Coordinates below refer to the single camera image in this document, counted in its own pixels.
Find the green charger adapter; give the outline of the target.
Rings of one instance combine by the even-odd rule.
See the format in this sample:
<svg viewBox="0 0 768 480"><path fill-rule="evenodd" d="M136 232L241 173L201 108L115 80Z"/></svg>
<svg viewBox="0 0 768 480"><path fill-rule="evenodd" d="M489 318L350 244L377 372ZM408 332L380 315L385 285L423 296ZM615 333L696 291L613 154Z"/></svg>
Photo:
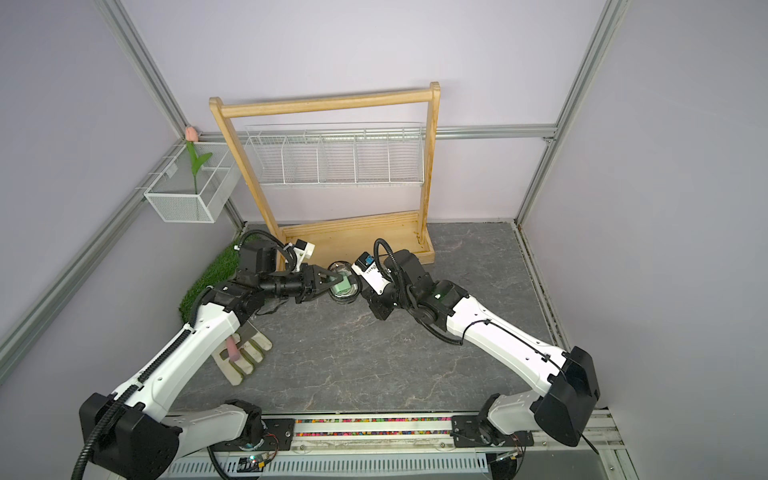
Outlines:
<svg viewBox="0 0 768 480"><path fill-rule="evenodd" d="M346 298L355 293L356 286L349 280L349 277L343 275L342 280L333 286L332 293L336 297Z"/></svg>

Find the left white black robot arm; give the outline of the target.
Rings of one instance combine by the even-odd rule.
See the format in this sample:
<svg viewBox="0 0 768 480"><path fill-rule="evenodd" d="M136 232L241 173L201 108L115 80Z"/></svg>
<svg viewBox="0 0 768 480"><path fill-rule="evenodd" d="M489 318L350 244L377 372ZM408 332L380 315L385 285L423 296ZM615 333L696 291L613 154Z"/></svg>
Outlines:
<svg viewBox="0 0 768 480"><path fill-rule="evenodd" d="M309 301L343 277L304 263L292 244L243 244L237 252L235 274L196 297L190 320L151 361L112 393L94 393L81 405L84 445L72 478L94 463L126 479L157 479L178 458L220 442L246 450L263 444L262 411L245 401L176 418L168 413L205 361L267 300Z"/></svg>

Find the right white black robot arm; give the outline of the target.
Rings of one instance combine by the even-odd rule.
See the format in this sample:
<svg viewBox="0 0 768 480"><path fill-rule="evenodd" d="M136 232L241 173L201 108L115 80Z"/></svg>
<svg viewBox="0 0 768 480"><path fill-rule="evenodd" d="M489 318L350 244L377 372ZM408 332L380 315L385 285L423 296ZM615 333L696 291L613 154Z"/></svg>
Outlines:
<svg viewBox="0 0 768 480"><path fill-rule="evenodd" d="M592 356L565 351L513 326L463 287L435 281L418 258L400 250L384 261L364 252L353 264L362 295L374 316L408 312L433 336L449 344L473 344L529 386L516 395L491 395L474 417L459 416L459 444L501 446L518 432L538 429L557 442L577 446L600 398Z"/></svg>

